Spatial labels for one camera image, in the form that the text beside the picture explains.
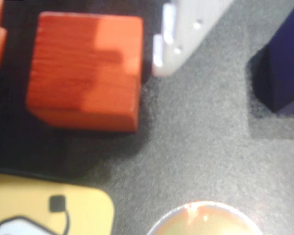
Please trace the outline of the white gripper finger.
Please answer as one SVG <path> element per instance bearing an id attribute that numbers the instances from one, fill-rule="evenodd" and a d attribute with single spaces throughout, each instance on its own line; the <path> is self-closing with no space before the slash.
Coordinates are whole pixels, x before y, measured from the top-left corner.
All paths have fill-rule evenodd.
<path id="1" fill-rule="evenodd" d="M 232 0 L 171 0 L 165 3 L 161 32 L 153 36 L 153 76 L 165 77 L 176 72 L 232 3 Z"/>

